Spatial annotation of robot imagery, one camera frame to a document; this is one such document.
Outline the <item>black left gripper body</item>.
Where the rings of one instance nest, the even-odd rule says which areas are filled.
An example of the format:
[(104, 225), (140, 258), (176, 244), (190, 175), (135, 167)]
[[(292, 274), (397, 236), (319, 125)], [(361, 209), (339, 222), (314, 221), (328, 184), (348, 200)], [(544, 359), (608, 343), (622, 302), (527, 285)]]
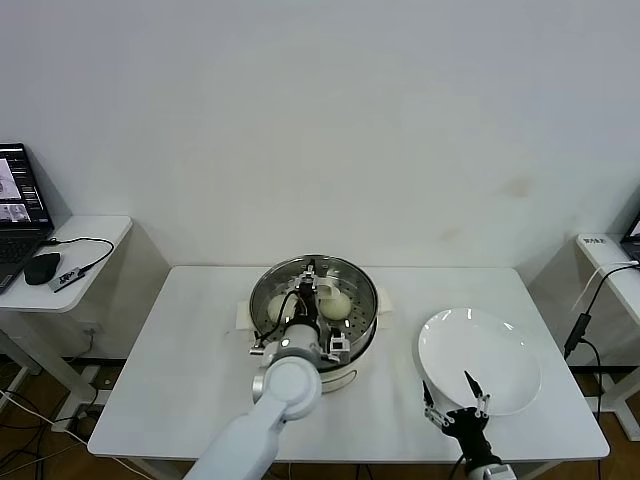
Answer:
[(308, 293), (295, 292), (296, 305), (294, 315), (291, 319), (291, 326), (305, 325), (310, 328), (319, 328), (317, 295), (314, 291)]

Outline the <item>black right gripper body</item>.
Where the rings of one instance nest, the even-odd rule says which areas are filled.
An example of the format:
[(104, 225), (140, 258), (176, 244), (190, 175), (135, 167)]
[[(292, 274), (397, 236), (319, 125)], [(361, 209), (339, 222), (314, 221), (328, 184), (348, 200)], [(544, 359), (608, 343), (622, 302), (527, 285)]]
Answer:
[(491, 444), (484, 435), (488, 424), (485, 413), (479, 413), (475, 407), (467, 407), (449, 411), (447, 417), (448, 424), (443, 427), (443, 433), (458, 442), (467, 468), (500, 463), (500, 458), (493, 454)]

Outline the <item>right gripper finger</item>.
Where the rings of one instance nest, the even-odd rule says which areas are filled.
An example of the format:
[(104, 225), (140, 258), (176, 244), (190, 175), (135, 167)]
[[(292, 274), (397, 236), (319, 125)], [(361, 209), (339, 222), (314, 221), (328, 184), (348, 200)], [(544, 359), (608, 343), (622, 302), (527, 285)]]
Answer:
[(466, 381), (471, 389), (471, 392), (476, 399), (476, 413), (475, 416), (477, 418), (487, 418), (488, 417), (488, 404), (491, 396), (488, 393), (485, 393), (480, 384), (470, 375), (468, 371), (464, 371), (464, 375)]
[(449, 425), (450, 421), (446, 414), (439, 411), (425, 381), (422, 381), (423, 402), (425, 405), (424, 416), (434, 425)]

